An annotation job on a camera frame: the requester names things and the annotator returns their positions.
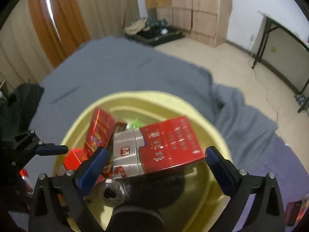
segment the yellow bowl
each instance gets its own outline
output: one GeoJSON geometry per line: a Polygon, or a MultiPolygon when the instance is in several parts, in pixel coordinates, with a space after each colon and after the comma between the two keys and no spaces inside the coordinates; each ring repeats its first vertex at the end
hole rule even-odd
{"type": "MultiPolygon", "coordinates": [[[[186,115],[191,121],[202,149],[215,146],[225,159],[231,160],[223,137],[209,121],[188,102],[158,91],[115,93],[94,102],[74,122],[62,141],[63,145],[67,145],[69,149],[84,146],[86,132],[96,107],[101,107],[129,124],[133,123],[136,118],[141,124],[148,125],[186,115]]],[[[58,156],[54,174],[63,159],[64,156],[58,156]]],[[[88,205],[91,213],[105,229],[111,217],[112,208],[102,204],[96,187],[88,198],[91,200],[88,205]]],[[[173,205],[160,210],[165,231],[208,231],[222,213],[227,202],[228,197],[223,195],[206,163],[201,163],[185,172],[185,187],[180,198],[173,205]]],[[[72,219],[69,223],[74,230],[78,231],[72,219]]]]}

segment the metal screw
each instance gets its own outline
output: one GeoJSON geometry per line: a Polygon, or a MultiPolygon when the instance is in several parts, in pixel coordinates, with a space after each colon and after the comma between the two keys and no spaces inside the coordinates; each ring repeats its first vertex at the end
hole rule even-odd
{"type": "Polygon", "coordinates": [[[241,175],[246,175],[248,172],[247,172],[245,169],[240,169],[240,170],[239,170],[239,173],[240,173],[241,175]]]}
{"type": "Polygon", "coordinates": [[[270,178],[272,178],[272,179],[274,179],[274,178],[275,178],[274,173],[269,173],[269,174],[268,174],[268,176],[269,176],[270,178]]]}
{"type": "Polygon", "coordinates": [[[68,175],[68,176],[71,176],[73,174],[74,174],[74,170],[73,169],[67,170],[67,172],[66,172],[66,175],[68,175]]]}
{"type": "Polygon", "coordinates": [[[44,179],[44,178],[45,178],[45,176],[46,176],[46,174],[45,174],[45,173],[41,173],[41,174],[39,175],[39,179],[40,179],[40,180],[42,180],[42,179],[44,179]]]}

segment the black table leg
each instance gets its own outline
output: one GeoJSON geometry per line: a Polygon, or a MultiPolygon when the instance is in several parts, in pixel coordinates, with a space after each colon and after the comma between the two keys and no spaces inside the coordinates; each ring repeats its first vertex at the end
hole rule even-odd
{"type": "Polygon", "coordinates": [[[265,24],[265,29],[264,29],[264,32],[263,32],[262,40],[261,40],[261,43],[260,43],[259,50],[257,51],[255,60],[253,62],[253,65],[251,67],[252,69],[254,69],[257,62],[260,62],[261,59],[262,59],[264,50],[266,48],[267,40],[268,40],[268,34],[269,34],[268,31],[270,30],[270,26],[271,26],[271,21],[268,18],[266,18],[266,24],[265,24]]]}
{"type": "Polygon", "coordinates": [[[302,94],[304,92],[304,90],[307,88],[308,84],[309,84],[309,79],[307,80],[307,82],[305,83],[305,86],[300,91],[300,94],[302,94]]]}

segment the red packaging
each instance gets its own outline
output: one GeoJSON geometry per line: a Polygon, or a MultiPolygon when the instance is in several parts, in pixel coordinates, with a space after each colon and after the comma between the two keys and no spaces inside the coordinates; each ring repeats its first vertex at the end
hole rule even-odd
{"type": "Polygon", "coordinates": [[[97,107],[92,115],[84,149],[90,157],[102,146],[108,149],[114,132],[124,131],[127,123],[116,121],[110,114],[97,107]]]}
{"type": "Polygon", "coordinates": [[[29,180],[29,175],[28,175],[28,172],[27,170],[25,170],[24,168],[21,169],[19,171],[19,174],[21,176],[21,178],[25,181],[25,185],[26,185],[26,188],[27,188],[27,191],[28,193],[33,193],[33,189],[32,187],[30,186],[30,180],[29,180]]]}
{"type": "Polygon", "coordinates": [[[186,116],[114,135],[114,178],[136,176],[205,158],[186,116]]]}
{"type": "Polygon", "coordinates": [[[309,208],[309,194],[298,201],[289,202],[285,209],[285,226],[296,226],[309,208]]]}
{"type": "MultiPolygon", "coordinates": [[[[65,170],[73,169],[76,170],[79,165],[84,161],[87,160],[87,154],[83,149],[72,149],[69,154],[64,158],[63,165],[65,170]]],[[[105,179],[105,177],[111,176],[112,165],[108,164],[104,167],[102,175],[100,175],[97,179],[96,183],[99,183],[105,179]]]]}

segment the green object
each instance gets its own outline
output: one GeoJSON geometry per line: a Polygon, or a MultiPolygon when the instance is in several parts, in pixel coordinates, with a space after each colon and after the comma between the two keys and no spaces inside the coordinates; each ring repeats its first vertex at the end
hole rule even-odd
{"type": "Polygon", "coordinates": [[[140,127],[143,127],[144,125],[141,124],[139,122],[139,120],[136,118],[134,119],[134,123],[130,126],[130,129],[135,129],[135,128],[140,128],[140,127]]]}
{"type": "Polygon", "coordinates": [[[165,28],[166,26],[168,26],[168,23],[165,19],[163,19],[163,20],[153,20],[151,18],[148,18],[145,27],[146,26],[165,28]]]}

